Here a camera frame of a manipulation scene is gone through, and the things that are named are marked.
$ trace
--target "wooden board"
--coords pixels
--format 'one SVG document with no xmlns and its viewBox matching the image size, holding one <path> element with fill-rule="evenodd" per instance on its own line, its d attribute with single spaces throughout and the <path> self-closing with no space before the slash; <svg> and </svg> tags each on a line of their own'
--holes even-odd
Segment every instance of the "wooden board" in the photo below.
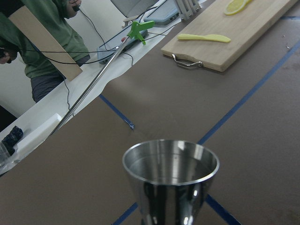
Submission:
<svg viewBox="0 0 300 225">
<path fill-rule="evenodd" d="M 51 51 L 43 52 L 46 57 L 58 62 L 76 63 L 26 6 L 15 11 L 9 19 L 40 51 Z M 62 64 L 52 60 L 50 62 L 69 81 L 73 80 L 82 72 L 77 64 Z"/>
<path fill-rule="evenodd" d="M 206 68 L 225 71 L 297 0 L 252 0 L 238 14 L 223 13 L 231 0 L 216 0 L 197 16 L 181 33 L 194 35 L 220 34 L 230 43 L 178 40 L 175 36 L 161 50 L 178 59 L 201 61 Z"/>
</svg>

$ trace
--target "gray chair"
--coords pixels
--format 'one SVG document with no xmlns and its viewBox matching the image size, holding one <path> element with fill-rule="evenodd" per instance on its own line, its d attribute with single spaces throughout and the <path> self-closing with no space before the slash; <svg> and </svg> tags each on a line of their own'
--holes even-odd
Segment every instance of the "gray chair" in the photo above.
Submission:
<svg viewBox="0 0 300 225">
<path fill-rule="evenodd" d="M 125 26 L 141 13 L 153 6 L 158 0 L 111 0 L 115 7 L 126 17 Z"/>
</svg>

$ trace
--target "reacher grabber tool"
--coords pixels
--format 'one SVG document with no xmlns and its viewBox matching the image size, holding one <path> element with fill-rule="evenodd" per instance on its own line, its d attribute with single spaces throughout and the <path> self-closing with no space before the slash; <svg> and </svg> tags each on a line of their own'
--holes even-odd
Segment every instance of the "reacher grabber tool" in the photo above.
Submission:
<svg viewBox="0 0 300 225">
<path fill-rule="evenodd" d="M 96 83 L 102 77 L 104 72 L 108 69 L 110 64 L 120 55 L 120 53 L 126 47 L 127 43 L 130 41 L 130 39 L 132 39 L 132 38 L 139 39 L 140 41 L 142 41 L 143 45 L 145 45 L 146 42 L 145 42 L 144 38 L 142 37 L 142 35 L 140 34 L 140 31 L 150 29 L 153 26 L 154 26 L 154 21 L 148 21 L 148 22 L 143 22 L 143 23 L 139 23 L 137 21 L 132 22 L 131 31 L 127 34 L 126 39 L 122 42 L 122 44 L 119 46 L 117 51 L 112 55 L 112 57 L 108 61 L 108 63 L 100 70 L 100 72 L 93 79 L 93 81 L 89 84 L 89 86 L 82 93 L 82 95 L 77 99 L 77 101 L 74 103 L 74 105 L 69 109 L 67 114 L 61 119 L 59 124 L 55 127 L 55 129 L 51 132 L 50 135 L 54 134 L 57 130 L 59 130 L 67 122 L 67 120 L 71 117 L 71 115 L 74 113 L 74 111 L 78 108 L 78 106 L 87 97 L 87 95 L 90 93 L 90 91 L 96 85 Z"/>
</svg>

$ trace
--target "cutting board handle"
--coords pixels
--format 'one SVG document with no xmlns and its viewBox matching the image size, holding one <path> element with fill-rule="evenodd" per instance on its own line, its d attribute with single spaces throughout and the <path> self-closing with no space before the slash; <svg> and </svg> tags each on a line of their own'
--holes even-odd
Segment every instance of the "cutting board handle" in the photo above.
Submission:
<svg viewBox="0 0 300 225">
<path fill-rule="evenodd" d="M 172 54 L 172 57 L 173 57 L 175 63 L 177 65 L 181 66 L 181 67 L 188 67 L 188 68 L 190 68 L 190 67 L 203 67 L 203 63 L 201 61 L 194 62 L 194 63 L 191 63 L 191 64 L 187 64 L 187 63 L 178 61 L 175 54 Z"/>
</svg>

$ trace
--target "blue painter's tape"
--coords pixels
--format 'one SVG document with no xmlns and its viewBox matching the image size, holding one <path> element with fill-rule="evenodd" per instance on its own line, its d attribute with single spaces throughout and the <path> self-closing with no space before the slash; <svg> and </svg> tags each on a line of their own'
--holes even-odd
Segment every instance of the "blue painter's tape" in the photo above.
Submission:
<svg viewBox="0 0 300 225">
<path fill-rule="evenodd" d="M 120 225 L 127 217 L 130 216 L 131 213 L 134 212 L 134 210 L 136 210 L 136 208 L 137 208 L 137 203 L 135 202 L 112 225 Z"/>
<path fill-rule="evenodd" d="M 206 203 L 229 225 L 241 225 L 241 223 L 233 217 L 224 207 L 219 204 L 213 197 L 207 195 Z"/>
<path fill-rule="evenodd" d="M 282 16 L 281 20 L 300 20 L 300 16 Z"/>
<path fill-rule="evenodd" d="M 133 130 L 135 125 L 123 114 L 121 113 L 110 101 L 108 101 L 102 94 L 99 97 L 118 115 L 120 116 Z"/>
<path fill-rule="evenodd" d="M 231 109 L 226 115 L 220 119 L 201 139 L 198 144 L 206 142 L 241 106 L 251 98 L 254 93 L 260 89 L 264 83 L 299 49 L 300 41 Z"/>
</svg>

